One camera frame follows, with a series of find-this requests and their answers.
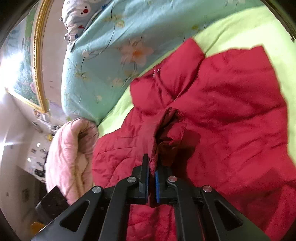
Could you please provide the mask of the red puffer jacket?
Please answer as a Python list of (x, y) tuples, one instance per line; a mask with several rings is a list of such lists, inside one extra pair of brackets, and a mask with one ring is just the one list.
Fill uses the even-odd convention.
[(92, 176), (107, 188), (149, 156), (194, 186), (210, 185), (271, 240), (295, 221), (287, 106), (262, 46), (206, 57), (193, 39), (130, 84), (133, 108), (99, 138)]

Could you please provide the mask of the pink quilted blanket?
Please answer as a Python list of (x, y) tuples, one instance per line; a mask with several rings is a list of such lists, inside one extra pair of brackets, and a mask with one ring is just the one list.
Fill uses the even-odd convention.
[(46, 189), (58, 187), (72, 205), (93, 186), (92, 157), (97, 125), (77, 118), (62, 125), (51, 141), (45, 162)]

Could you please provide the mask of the orange yellow storage box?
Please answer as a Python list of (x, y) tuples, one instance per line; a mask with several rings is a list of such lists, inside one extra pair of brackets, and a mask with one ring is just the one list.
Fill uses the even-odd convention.
[(30, 233), (31, 233), (31, 235), (35, 236), (44, 227), (45, 227), (45, 225), (43, 223), (36, 222), (36, 221), (33, 222), (32, 224), (30, 224)]

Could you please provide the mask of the teal floral duvet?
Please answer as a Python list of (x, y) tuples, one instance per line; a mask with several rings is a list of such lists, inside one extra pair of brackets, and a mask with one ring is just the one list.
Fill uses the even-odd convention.
[(61, 103), (70, 118), (100, 123), (130, 82), (213, 22), (261, 1), (110, 1), (74, 42), (63, 64)]

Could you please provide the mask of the gold framed landscape painting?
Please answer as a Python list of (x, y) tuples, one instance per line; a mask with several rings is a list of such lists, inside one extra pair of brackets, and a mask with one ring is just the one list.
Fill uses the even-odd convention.
[(46, 113), (43, 42), (53, 1), (32, 1), (1, 42), (1, 84), (16, 99)]

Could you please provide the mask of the cartoon print pillow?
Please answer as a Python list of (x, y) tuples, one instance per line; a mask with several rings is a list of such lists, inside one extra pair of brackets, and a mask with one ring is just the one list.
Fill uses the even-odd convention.
[(64, 40), (70, 44), (78, 39), (93, 17), (104, 10), (109, 3), (110, 1), (102, 0), (64, 1), (60, 18), (67, 30)]

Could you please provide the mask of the lime green bed sheet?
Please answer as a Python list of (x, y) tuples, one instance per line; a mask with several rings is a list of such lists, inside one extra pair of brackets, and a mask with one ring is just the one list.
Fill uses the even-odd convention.
[(209, 57), (229, 49), (262, 46), (276, 73), (287, 103), (287, 149), (295, 159), (295, 43), (265, 6), (249, 8), (211, 24), (191, 37)]

